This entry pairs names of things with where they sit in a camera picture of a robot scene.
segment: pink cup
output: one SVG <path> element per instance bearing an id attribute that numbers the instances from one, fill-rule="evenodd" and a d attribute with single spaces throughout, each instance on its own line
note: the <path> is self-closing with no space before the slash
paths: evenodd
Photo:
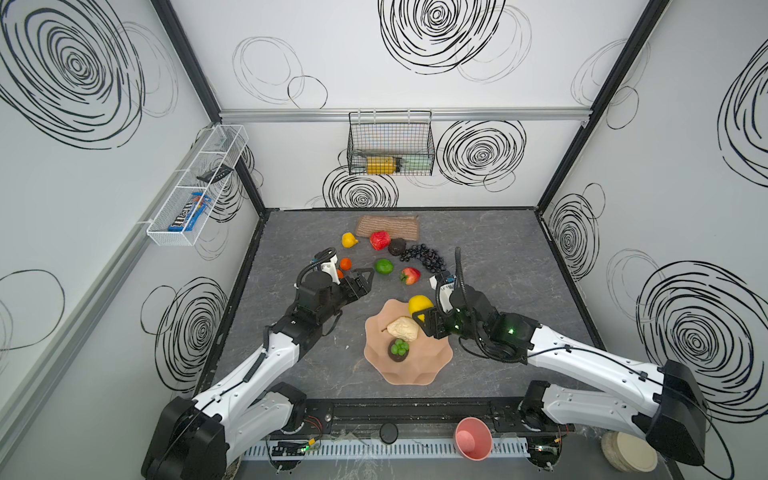
<path id="1" fill-rule="evenodd" d="M 462 456 L 476 462 L 485 460 L 493 449 L 491 430 L 475 417 L 467 417 L 458 423 L 453 440 Z"/>

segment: brown towel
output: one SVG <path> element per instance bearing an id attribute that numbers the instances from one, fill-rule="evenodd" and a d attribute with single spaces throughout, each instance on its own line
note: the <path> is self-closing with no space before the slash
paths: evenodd
<path id="1" fill-rule="evenodd" d="M 370 237 L 373 233 L 384 230 L 391 238 L 419 240 L 419 217 L 384 217 L 381 215 L 363 215 L 357 221 L 355 235 Z"/>

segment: gray table surface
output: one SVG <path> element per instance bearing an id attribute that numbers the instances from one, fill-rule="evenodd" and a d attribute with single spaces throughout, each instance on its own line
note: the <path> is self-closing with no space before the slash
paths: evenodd
<path id="1" fill-rule="evenodd" d="M 386 250 L 375 251 L 366 238 L 351 249 L 341 236 L 354 231 L 365 212 L 279 211 L 266 224 L 253 269 L 220 358 L 216 380 L 223 378 L 262 343 L 265 325 L 276 322 L 293 301 L 296 275 L 314 254 L 335 247 L 339 258 L 349 257 L 354 267 L 372 266 L 389 258 L 395 272 L 375 275 L 372 292 L 345 306 L 338 326 L 322 338 L 293 368 L 278 378 L 310 398 L 475 397 L 522 396 L 531 380 L 542 379 L 568 388 L 579 382 L 544 369 L 508 365 L 470 356 L 452 337 L 454 356 L 427 386 L 394 386 L 362 354 L 365 321 L 376 315 L 388 299 L 407 302 L 411 296 L 432 297 L 428 274 L 405 286 L 398 273 L 405 266 Z M 571 294 L 530 210 L 451 210 L 389 212 L 389 216 L 419 216 L 419 243 L 436 248 L 455 271 L 454 247 L 462 248 L 465 281 L 485 293 L 499 311 L 521 313 L 558 332 L 591 344 Z"/>

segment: yellow lemon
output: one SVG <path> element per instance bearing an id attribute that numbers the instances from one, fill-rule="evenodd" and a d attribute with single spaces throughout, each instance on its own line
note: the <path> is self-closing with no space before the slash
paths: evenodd
<path id="1" fill-rule="evenodd" d="M 428 308 L 432 308 L 434 306 L 435 304 L 432 303 L 432 301 L 424 295 L 412 296 L 411 299 L 408 300 L 408 311 L 411 313 L 411 317 L 413 317 L 415 312 L 421 312 L 422 310 L 427 310 Z M 418 319 L 423 322 L 424 314 L 419 315 Z"/>
<path id="2" fill-rule="evenodd" d="M 350 232 L 343 234 L 341 237 L 341 244 L 344 246 L 344 248 L 352 248 L 358 242 L 359 240 L 357 240 L 355 236 L 352 235 Z"/>

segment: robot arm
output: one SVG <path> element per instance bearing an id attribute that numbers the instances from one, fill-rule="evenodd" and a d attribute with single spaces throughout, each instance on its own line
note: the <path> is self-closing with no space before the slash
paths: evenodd
<path id="1" fill-rule="evenodd" d="M 706 406 L 685 366 L 626 359 L 570 339 L 518 313 L 500 313 L 485 295 L 464 284 L 460 249 L 456 275 L 430 279 L 437 306 L 415 312 L 428 336 L 472 339 L 489 359 L 531 364 L 600 389 L 570 390 L 534 381 L 520 406 L 532 429 L 546 422 L 578 423 L 645 439 L 662 455 L 688 465 L 704 462 Z"/>
<path id="2" fill-rule="evenodd" d="M 299 273 L 286 314 L 264 330 L 263 345 L 210 389 L 168 403 L 141 474 L 148 480 L 218 480 L 258 440 L 275 430 L 298 429 L 306 396 L 285 383 L 264 390 L 317 343 L 328 319 L 336 315 L 338 321 L 343 306 L 370 292 L 372 279 L 370 268 L 339 279 L 335 250 L 319 252 Z"/>
<path id="3" fill-rule="evenodd" d="M 413 314 L 426 335 L 473 339 L 489 359 L 530 363 L 601 390 L 534 381 L 519 407 L 526 426 L 579 423 L 627 432 L 669 458 L 703 464 L 706 407 L 686 366 L 625 359 L 526 316 L 498 312 L 483 293 L 464 284 L 456 250 L 456 276 L 444 271 L 430 279 L 437 306 Z M 340 280 L 335 262 L 336 252 L 327 249 L 301 270 L 286 314 L 265 329 L 263 345 L 232 373 L 193 399 L 168 403 L 141 467 L 147 480 L 217 480 L 259 439 L 299 429 L 306 396 L 285 383 L 266 394 L 264 389 L 306 355 L 328 319 L 338 320 L 343 306 L 370 291 L 372 269 L 354 270 Z"/>

